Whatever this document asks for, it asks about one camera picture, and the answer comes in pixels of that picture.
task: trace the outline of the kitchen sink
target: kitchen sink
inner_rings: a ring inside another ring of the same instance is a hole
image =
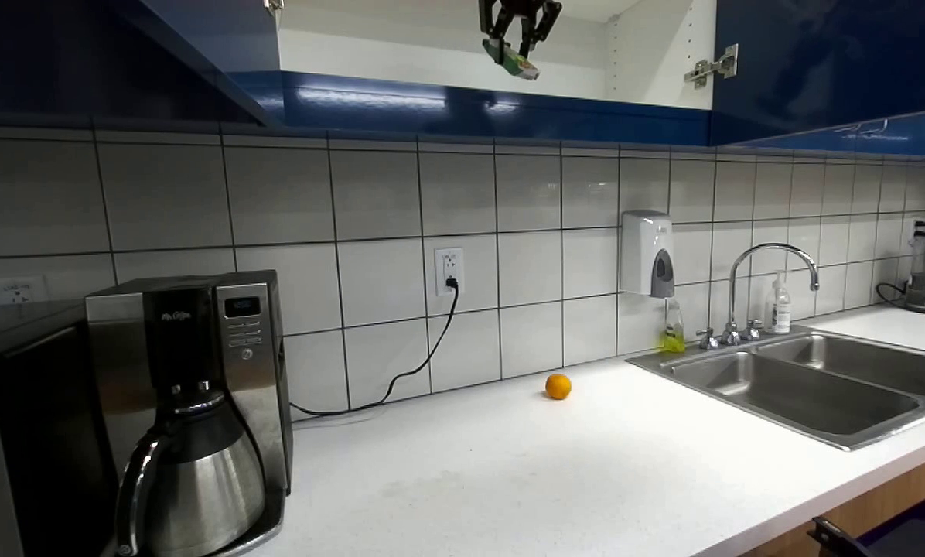
[[[818,331],[684,355],[657,372],[838,447],[925,418],[922,353]]]

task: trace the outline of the kitchen counter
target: kitchen counter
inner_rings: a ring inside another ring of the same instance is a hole
[[[925,316],[818,328],[925,348]],[[843,451],[630,361],[399,402],[295,429],[286,530],[256,557],[739,552],[925,464],[925,421]]]

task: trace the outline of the tile backsplash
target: tile backsplash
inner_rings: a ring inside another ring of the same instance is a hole
[[[318,412],[378,400],[437,344],[449,296],[433,250],[463,250],[463,296],[437,360],[392,400],[657,345],[663,301],[616,285],[616,218],[674,218],[686,336],[767,316],[778,276],[793,316],[875,303],[910,269],[925,160],[736,150],[339,142],[111,128],[0,128],[5,285],[73,301],[140,276],[278,269],[290,397]]]

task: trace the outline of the faucet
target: faucet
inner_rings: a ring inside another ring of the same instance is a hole
[[[736,255],[735,269],[731,269],[731,310],[726,310],[726,328],[723,328],[723,335],[722,335],[722,344],[739,344],[739,339],[744,339],[744,336],[739,336],[739,328],[736,328],[736,269],[739,269],[739,262],[744,262],[749,254],[764,250],[764,247],[793,250],[799,258],[806,258],[807,269],[811,269],[811,289],[820,289],[820,265],[818,265],[799,244],[786,244],[786,240],[760,240],[760,244],[747,247],[747,250]]]

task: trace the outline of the coffee carafe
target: coffee carafe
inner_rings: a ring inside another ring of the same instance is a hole
[[[267,508],[253,438],[223,384],[209,286],[147,296],[156,422],[118,492],[118,552],[196,557],[238,542]]]

